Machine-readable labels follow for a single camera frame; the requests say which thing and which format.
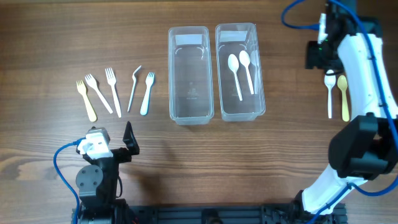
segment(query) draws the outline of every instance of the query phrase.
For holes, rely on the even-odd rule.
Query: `white plastic fork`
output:
[[[116,112],[118,113],[118,116],[121,118],[122,111],[120,109],[118,94],[116,93],[116,77],[114,76],[112,68],[105,68],[105,74],[106,74],[106,79],[108,80],[108,84],[112,88],[113,101],[114,101],[114,106],[116,108]]]
[[[111,106],[106,101],[104,95],[102,95],[102,93],[100,92],[100,89],[98,88],[97,80],[92,76],[92,74],[86,75],[85,78],[86,78],[87,85],[92,87],[95,90],[95,92],[97,92],[99,98],[101,99],[102,103],[105,105],[108,112],[113,113]]]
[[[131,90],[131,96],[130,96],[130,101],[129,101],[129,108],[127,109],[127,112],[130,112],[130,107],[131,107],[131,102],[132,102],[132,97],[134,96],[134,90],[136,89],[136,73],[138,70],[141,68],[141,65],[132,73],[132,90]]]
[[[142,101],[141,105],[141,110],[140,110],[141,115],[146,115],[148,113],[150,89],[152,88],[154,82],[155,82],[155,73],[149,72],[147,79],[145,80],[145,83],[147,84],[147,90],[145,92],[144,100]]]

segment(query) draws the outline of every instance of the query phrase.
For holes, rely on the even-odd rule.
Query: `transparent plastic bin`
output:
[[[170,117],[179,125],[207,124],[214,116],[209,32],[169,30]]]
[[[254,94],[249,89],[246,69],[239,60],[239,53],[245,50],[250,58],[249,72]],[[262,84],[259,44],[256,26],[252,23],[219,24],[216,27],[216,52],[218,85],[220,88],[221,116],[225,121],[252,121],[266,111]],[[235,54],[239,61],[237,72],[242,101],[236,90],[234,73],[228,67],[228,57]]]

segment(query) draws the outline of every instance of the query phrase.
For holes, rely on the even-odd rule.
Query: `wooden table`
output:
[[[130,205],[254,205],[289,202],[311,185],[328,164],[330,139],[345,126],[340,94],[333,90],[333,119],[320,70],[304,70],[307,41],[317,33],[280,23],[291,0],[189,1],[0,6],[0,223],[69,223],[75,199],[52,159],[62,145],[105,127],[110,147],[124,146],[131,121],[141,154],[120,167],[123,197]],[[287,19],[318,20],[325,1],[297,6]],[[359,13],[380,19],[384,61],[398,97],[397,1],[360,1]],[[253,122],[221,119],[215,27],[253,22],[261,53],[266,113]],[[206,26],[210,31],[215,115],[204,126],[179,126],[169,116],[167,31]],[[132,72],[139,73],[132,111],[127,113]],[[113,67],[123,117],[109,114],[92,90],[98,115],[89,122],[76,81],[93,74],[113,106],[104,68]],[[145,76],[156,73],[147,116],[139,114]],[[58,164],[75,185],[88,163],[75,148]],[[397,175],[380,176],[367,190],[380,190]],[[369,198],[345,198],[350,223],[397,223],[398,190]]]

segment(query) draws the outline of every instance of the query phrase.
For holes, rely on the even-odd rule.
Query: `plastic spoon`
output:
[[[250,93],[254,94],[253,82],[251,81],[250,72],[249,72],[250,56],[246,51],[242,50],[241,53],[239,54],[239,60],[241,61],[242,65],[246,68],[246,75],[248,76]]]
[[[347,79],[344,75],[340,75],[337,80],[337,87],[341,90],[342,97],[342,107],[341,107],[341,115],[343,117],[343,121],[349,121],[349,112],[348,112],[348,104],[347,104]]]
[[[228,57],[228,67],[234,73],[236,91],[238,92],[239,100],[242,101],[241,86],[239,85],[238,76],[236,75],[236,72],[238,71],[238,68],[239,68],[239,62],[238,62],[238,59],[236,58],[236,56],[233,54],[229,55],[229,57]]]
[[[258,94],[259,93],[259,75],[257,73],[257,68],[259,66],[259,59],[257,57],[258,51],[257,50],[253,50],[250,53],[250,62],[256,67],[255,73],[254,73],[254,83],[253,83],[253,88],[254,88],[254,94]]]
[[[326,74],[332,74],[333,70],[327,71]],[[325,75],[325,85],[328,87],[328,115],[331,118],[331,89],[336,85],[336,75]]]

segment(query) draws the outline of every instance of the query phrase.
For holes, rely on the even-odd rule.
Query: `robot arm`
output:
[[[345,4],[355,11],[355,1],[345,1]],[[348,183],[361,185],[374,180],[379,174],[389,173],[398,161],[364,35],[344,11],[332,4],[326,11],[328,14],[321,15],[318,42],[308,44],[306,68],[332,69],[339,71],[337,73],[345,70],[351,98],[351,122],[332,139],[330,164],[313,185],[296,197],[295,203],[299,204],[301,212],[316,214],[326,205],[328,209],[321,215],[330,214],[348,195],[351,189],[331,204]],[[389,112],[396,118],[398,107],[384,68],[379,24],[367,17],[361,20],[375,51]]]
[[[131,162],[139,154],[131,123],[127,122],[123,142],[126,147],[109,149],[110,138],[104,128],[91,128],[80,142],[76,152],[90,165],[76,176],[81,206],[77,212],[78,223],[133,223],[136,216],[125,199],[116,196],[119,181],[119,164]]]

